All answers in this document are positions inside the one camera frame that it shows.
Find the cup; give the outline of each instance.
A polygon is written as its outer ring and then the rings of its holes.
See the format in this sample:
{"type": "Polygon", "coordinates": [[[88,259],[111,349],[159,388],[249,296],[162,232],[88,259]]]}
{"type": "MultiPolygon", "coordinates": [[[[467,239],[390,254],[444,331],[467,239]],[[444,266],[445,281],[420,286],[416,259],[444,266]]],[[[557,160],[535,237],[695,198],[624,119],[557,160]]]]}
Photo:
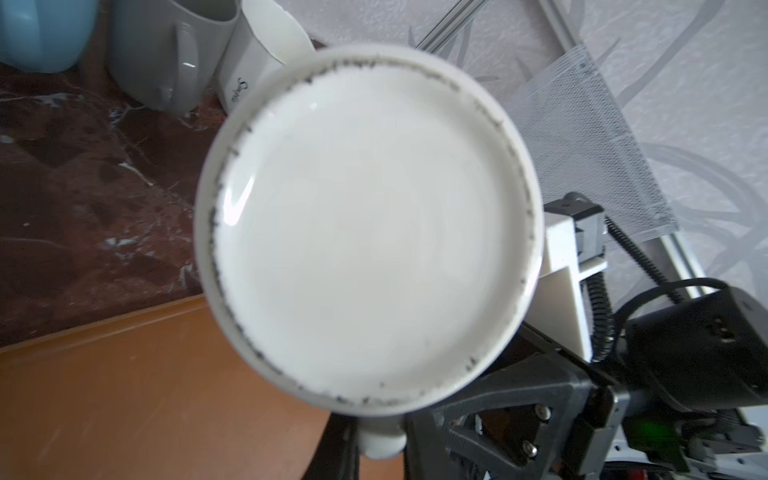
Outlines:
{"type": "Polygon", "coordinates": [[[310,37],[273,0],[245,0],[216,78],[216,93],[229,113],[263,78],[314,53],[310,37]]]}
{"type": "Polygon", "coordinates": [[[77,63],[91,37],[98,0],[0,0],[0,61],[56,73],[77,63]]]}
{"type": "Polygon", "coordinates": [[[109,71],[153,110],[200,103],[240,16],[236,0],[114,0],[109,71]]]}
{"type": "Polygon", "coordinates": [[[528,150],[480,84],[424,52],[345,45],[229,115],[197,188],[195,257],[242,358],[361,418],[361,451],[386,458],[402,414],[469,384],[515,334],[543,215],[528,150]]]}

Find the marble countertop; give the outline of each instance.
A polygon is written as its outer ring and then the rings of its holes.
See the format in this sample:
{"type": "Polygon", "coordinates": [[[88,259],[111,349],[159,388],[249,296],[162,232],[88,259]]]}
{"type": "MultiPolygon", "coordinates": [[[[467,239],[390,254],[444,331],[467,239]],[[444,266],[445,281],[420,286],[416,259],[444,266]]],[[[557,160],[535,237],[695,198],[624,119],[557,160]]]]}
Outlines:
{"type": "Polygon", "coordinates": [[[225,113],[186,118],[121,92],[106,12],[79,64],[0,64],[0,346],[201,292],[197,178],[225,113]]]}

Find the mesh panel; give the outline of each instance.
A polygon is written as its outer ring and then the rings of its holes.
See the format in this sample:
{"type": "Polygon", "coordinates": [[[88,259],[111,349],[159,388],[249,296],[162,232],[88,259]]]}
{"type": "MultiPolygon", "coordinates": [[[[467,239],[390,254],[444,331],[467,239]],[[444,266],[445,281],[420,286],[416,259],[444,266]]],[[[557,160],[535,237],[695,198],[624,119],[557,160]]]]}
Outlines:
{"type": "Polygon", "coordinates": [[[677,230],[672,209],[584,44],[505,103],[531,152],[545,203],[578,191],[602,205],[636,242],[677,230]]]}

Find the screw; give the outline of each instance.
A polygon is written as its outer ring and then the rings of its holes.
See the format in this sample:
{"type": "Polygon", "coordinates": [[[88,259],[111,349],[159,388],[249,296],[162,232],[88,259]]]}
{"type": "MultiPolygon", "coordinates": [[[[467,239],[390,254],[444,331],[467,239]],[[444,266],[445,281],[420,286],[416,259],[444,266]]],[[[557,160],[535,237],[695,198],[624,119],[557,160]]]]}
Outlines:
{"type": "Polygon", "coordinates": [[[552,411],[549,409],[549,407],[542,405],[541,403],[537,403],[533,408],[533,411],[536,413],[538,419],[542,422],[546,422],[552,418],[552,411]]]}
{"type": "Polygon", "coordinates": [[[538,449],[536,448],[536,445],[530,443],[528,440],[523,440],[523,453],[525,453],[525,456],[528,458],[534,458],[536,455],[538,455],[538,449]]]}

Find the blue mug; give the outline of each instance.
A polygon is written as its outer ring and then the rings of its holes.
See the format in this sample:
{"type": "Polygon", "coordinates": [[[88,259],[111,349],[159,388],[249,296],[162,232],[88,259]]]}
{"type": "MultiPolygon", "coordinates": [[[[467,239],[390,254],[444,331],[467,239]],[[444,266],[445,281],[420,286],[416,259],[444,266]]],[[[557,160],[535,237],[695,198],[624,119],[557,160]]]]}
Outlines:
{"type": "Polygon", "coordinates": [[[96,22],[98,0],[0,0],[0,61],[55,73],[77,63],[96,22]]]}

